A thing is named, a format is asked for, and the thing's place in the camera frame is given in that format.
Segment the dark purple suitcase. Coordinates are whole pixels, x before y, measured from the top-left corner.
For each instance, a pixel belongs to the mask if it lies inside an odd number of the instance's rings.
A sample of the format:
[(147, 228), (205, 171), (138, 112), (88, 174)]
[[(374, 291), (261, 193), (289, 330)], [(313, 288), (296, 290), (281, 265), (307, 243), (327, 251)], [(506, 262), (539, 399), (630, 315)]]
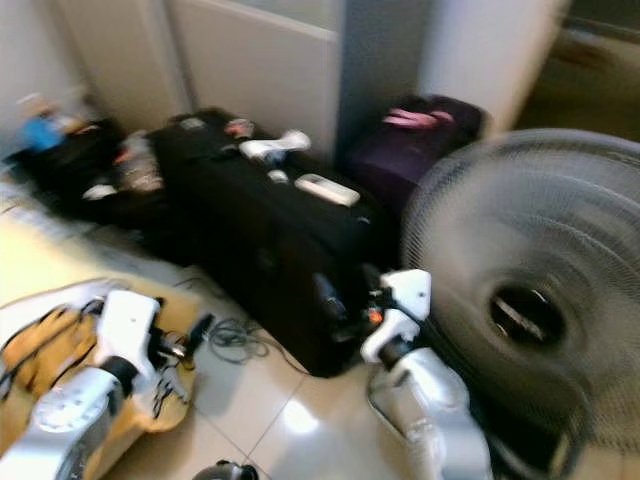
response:
[[(383, 122), (392, 109), (429, 113), (443, 110), (454, 123), (412, 131)], [(443, 95), (408, 95), (376, 116), (355, 145), (338, 160), (340, 172), (369, 192), (388, 214), (402, 218), (412, 193), (444, 156), (479, 140), (488, 114), (470, 102)]]

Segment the pink cloth item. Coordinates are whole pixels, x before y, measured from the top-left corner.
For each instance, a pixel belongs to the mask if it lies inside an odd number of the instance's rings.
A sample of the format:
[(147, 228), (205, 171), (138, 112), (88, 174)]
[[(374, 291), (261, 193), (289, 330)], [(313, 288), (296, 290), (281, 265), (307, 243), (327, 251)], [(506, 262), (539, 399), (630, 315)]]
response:
[(410, 111), (396, 108), (389, 110), (389, 113), (384, 116), (383, 122), (398, 128), (425, 131), (425, 129), (454, 123), (454, 118), (448, 111), (443, 110)]

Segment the white door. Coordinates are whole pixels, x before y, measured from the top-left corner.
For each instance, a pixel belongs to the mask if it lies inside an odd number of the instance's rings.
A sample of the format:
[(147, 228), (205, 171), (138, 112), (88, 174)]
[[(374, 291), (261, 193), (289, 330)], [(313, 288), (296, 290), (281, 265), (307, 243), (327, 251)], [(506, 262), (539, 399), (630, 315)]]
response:
[(169, 8), (197, 106), (270, 132), (305, 132), (312, 154), (333, 154), (342, 0), (170, 0)]

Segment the clear plastic bag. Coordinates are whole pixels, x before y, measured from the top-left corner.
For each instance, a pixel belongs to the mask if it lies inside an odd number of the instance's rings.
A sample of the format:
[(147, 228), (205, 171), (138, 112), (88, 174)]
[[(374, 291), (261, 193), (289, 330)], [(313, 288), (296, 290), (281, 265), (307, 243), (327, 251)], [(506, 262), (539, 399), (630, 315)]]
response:
[(119, 174), (119, 186), (123, 189), (150, 193), (164, 188), (145, 131), (134, 132), (125, 138), (122, 152), (116, 157), (115, 168)]

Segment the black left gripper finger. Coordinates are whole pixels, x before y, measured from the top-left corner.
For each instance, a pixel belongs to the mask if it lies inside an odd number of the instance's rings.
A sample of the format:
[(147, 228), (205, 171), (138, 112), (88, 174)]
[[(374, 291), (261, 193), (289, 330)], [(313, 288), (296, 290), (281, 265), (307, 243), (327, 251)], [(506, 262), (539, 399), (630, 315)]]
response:
[(201, 344), (209, 338), (209, 330), (216, 321), (214, 314), (205, 314), (191, 326), (183, 339), (180, 340), (179, 347), (184, 353), (196, 353)]

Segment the grey standing fan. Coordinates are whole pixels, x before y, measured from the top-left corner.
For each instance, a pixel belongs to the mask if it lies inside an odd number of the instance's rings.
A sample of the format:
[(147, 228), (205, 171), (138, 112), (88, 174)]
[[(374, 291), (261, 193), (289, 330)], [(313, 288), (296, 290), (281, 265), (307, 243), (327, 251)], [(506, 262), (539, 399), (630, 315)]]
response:
[(413, 346), (461, 376), (492, 480), (640, 454), (640, 143), (541, 128), (461, 148), (413, 192), (401, 259), (431, 275)]

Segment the white bottle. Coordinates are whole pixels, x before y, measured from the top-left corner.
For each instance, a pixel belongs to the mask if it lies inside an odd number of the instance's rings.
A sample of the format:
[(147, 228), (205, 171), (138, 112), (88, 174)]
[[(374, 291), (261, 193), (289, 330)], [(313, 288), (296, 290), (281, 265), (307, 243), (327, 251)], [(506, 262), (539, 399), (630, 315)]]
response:
[(238, 150), (247, 159), (276, 161), (288, 152), (305, 151), (312, 145), (311, 138), (302, 131), (285, 131), (275, 140), (248, 140), (238, 143)]

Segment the dark robot foot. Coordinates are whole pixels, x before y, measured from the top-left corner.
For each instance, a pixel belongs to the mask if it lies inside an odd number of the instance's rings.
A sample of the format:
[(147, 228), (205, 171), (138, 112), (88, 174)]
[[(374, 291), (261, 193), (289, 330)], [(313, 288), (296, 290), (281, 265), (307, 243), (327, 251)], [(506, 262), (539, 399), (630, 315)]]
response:
[(260, 480), (259, 471), (252, 465), (219, 460), (198, 471), (191, 480)]

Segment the small black bag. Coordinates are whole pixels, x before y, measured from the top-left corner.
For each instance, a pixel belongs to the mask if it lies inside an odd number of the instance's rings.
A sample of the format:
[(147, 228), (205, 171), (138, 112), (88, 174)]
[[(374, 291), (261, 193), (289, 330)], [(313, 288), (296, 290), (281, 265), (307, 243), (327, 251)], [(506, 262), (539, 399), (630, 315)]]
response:
[[(115, 168), (125, 134), (115, 120), (92, 122), (69, 134), (63, 143), (36, 152), (22, 148), (6, 157), (19, 179), (35, 184), (35, 196), (68, 218), (92, 221), (123, 230), (143, 251), (179, 265), (189, 264), (170, 229), (170, 209), (163, 193), (128, 191), (119, 186)], [(118, 189), (99, 201), (84, 201), (82, 193), (96, 184)]]

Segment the white remote control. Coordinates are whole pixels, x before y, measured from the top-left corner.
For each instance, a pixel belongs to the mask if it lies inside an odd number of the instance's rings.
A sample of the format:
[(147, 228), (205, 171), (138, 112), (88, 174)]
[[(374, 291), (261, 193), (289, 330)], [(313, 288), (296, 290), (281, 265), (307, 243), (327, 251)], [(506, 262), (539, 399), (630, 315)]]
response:
[(352, 207), (361, 200), (361, 195), (356, 189), (343, 186), (342, 183), (325, 178), (323, 175), (306, 173), (294, 179), (294, 187), (302, 189), (303, 192), (310, 193), (330, 204), (344, 207)]

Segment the small white object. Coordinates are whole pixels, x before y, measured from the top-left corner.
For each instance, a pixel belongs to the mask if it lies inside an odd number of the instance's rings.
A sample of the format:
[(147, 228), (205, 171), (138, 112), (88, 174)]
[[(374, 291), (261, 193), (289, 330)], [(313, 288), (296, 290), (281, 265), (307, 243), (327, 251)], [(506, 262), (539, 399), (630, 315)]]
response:
[(110, 184), (96, 184), (96, 186), (87, 188), (81, 197), (84, 201), (99, 201), (102, 200), (102, 198), (116, 195), (116, 193), (118, 193), (118, 189), (110, 186)]

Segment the blue toy figure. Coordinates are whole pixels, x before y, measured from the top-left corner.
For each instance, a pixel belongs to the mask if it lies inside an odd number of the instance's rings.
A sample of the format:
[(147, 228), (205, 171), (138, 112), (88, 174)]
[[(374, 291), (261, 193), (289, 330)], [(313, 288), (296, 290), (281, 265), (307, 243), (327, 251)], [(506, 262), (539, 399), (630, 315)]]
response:
[(41, 93), (29, 93), (17, 101), (26, 119), (20, 127), (20, 141), (28, 150), (42, 152), (63, 143), (65, 137), (87, 127), (86, 120), (60, 109)]

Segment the yellow cartoon print blanket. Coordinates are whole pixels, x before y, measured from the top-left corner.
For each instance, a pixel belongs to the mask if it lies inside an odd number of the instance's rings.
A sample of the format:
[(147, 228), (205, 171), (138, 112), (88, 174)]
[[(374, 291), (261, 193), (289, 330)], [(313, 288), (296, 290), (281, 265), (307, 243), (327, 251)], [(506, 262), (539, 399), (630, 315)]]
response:
[[(17, 188), (3, 187), (1, 196), (1, 378), (6, 370), (4, 349), (13, 335), (47, 315), (59, 314), (63, 320), (84, 317), (86, 328), (77, 328), (73, 342), (54, 349), (56, 361), (70, 357), (74, 366), (84, 356), (81, 337), (93, 334), (92, 321), (101, 315), (110, 291), (133, 291), (161, 302), (154, 326), (165, 332), (186, 334), (206, 312), (193, 294), (163, 285), (136, 273), (110, 264), (81, 230), (22, 195)], [(172, 366), (156, 366), (178, 380), (177, 388), (163, 388), (159, 393), (143, 394), (140, 412), (118, 422), (110, 431), (102, 460), (92, 462), (86, 480), (99, 480), (140, 436), (166, 433), (186, 419), (189, 397), (195, 383), (193, 353), (186, 361)], [(27, 390), (3, 393), (0, 380), (0, 458), (9, 443), (18, 438), (26, 426), (36, 398)], [(19, 474), (5, 474), (0, 480), (23, 480)]]

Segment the large black suitcase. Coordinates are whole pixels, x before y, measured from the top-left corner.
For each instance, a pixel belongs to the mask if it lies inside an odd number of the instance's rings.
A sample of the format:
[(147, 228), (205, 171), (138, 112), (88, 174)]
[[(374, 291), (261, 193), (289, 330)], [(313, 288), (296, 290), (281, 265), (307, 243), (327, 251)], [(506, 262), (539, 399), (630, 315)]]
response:
[(358, 360), (362, 342), (346, 340), (317, 307), (312, 274), (328, 275), (348, 298), (369, 294), (360, 265), (396, 260), (397, 224), (361, 189), (355, 206), (330, 204), (294, 187), (306, 173), (355, 187), (306, 151), (288, 152), (279, 168), (247, 159), (224, 133), (229, 111), (173, 116), (147, 140), (175, 209), (188, 255), (314, 378), (335, 378)]

